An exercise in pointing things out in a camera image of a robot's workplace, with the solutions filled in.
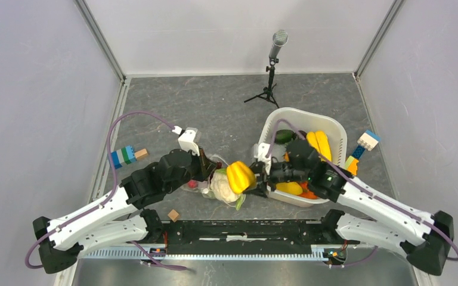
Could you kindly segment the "yellow bell pepper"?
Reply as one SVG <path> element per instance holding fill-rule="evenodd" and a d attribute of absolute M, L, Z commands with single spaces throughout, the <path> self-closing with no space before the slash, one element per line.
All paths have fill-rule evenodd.
<path fill-rule="evenodd" d="M 226 168 L 228 183 L 235 194 L 254 189 L 257 186 L 255 174 L 242 161 L 235 161 Z"/>

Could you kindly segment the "white cauliflower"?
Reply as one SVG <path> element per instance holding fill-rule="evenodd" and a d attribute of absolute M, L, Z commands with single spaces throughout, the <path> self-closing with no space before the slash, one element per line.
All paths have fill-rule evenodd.
<path fill-rule="evenodd" d="M 240 194 L 236 194 L 230 187 L 226 169 L 214 172 L 209 188 L 217 200 L 227 204 L 235 203 L 240 198 Z"/>

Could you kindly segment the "clear polka dot zip bag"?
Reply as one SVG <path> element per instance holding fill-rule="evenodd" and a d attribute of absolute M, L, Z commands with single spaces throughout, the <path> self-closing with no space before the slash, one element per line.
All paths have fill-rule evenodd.
<path fill-rule="evenodd" d="M 189 181 L 180 188 L 183 191 L 201 194 L 204 198 L 216 199 L 236 210 L 240 210 L 246 196 L 244 194 L 236 194 L 231 189 L 227 177 L 228 163 L 217 154 L 208 155 L 208 159 L 219 163 L 221 168 L 214 171 L 208 181 Z"/>

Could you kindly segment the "red chili pepper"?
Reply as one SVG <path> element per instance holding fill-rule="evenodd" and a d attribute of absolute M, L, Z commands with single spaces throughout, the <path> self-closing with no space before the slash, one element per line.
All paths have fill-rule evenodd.
<path fill-rule="evenodd" d="M 198 187 L 198 181 L 195 181 L 195 180 L 190 180 L 188 183 L 187 183 L 187 186 L 190 188 L 190 189 L 195 189 Z"/>

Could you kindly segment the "dark green avocado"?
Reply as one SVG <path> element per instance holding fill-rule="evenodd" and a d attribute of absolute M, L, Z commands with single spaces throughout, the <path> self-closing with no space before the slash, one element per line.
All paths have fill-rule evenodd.
<path fill-rule="evenodd" d="M 287 144 L 290 141 L 295 140 L 297 134 L 290 129 L 281 129 L 276 132 L 276 136 L 274 139 L 275 144 Z"/>

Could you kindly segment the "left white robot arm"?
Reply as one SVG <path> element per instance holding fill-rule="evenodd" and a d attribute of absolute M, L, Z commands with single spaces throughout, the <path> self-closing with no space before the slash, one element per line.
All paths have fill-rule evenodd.
<path fill-rule="evenodd" d="M 197 156 L 175 149 L 132 172 L 115 192 L 58 219 L 35 219 L 40 267 L 47 274 L 57 273 L 84 255 L 113 244 L 158 242 L 164 227 L 157 211 L 149 206 L 190 181 L 207 181 L 218 167 L 204 153 Z"/>

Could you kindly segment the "yellow banana bunch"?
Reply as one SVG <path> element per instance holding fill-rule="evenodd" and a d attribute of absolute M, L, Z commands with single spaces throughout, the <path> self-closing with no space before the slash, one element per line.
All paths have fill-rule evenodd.
<path fill-rule="evenodd" d="M 332 160 L 332 152 L 327 135 L 322 131 L 308 132 L 306 139 L 310 146 L 315 148 L 328 161 Z"/>

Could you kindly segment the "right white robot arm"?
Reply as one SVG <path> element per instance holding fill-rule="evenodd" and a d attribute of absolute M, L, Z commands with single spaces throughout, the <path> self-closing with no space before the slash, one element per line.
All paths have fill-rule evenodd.
<path fill-rule="evenodd" d="M 453 217 L 439 210 L 426 212 L 389 197 L 349 171 L 340 168 L 310 146 L 295 140 L 286 147 L 288 161 L 272 158 L 273 145 L 253 146 L 258 185 L 274 186 L 282 182 L 306 182 L 321 199 L 350 207 L 368 216 L 356 217 L 338 210 L 329 211 L 321 226 L 321 237 L 328 243 L 341 238 L 390 250 L 415 268 L 440 276 L 454 244 Z"/>

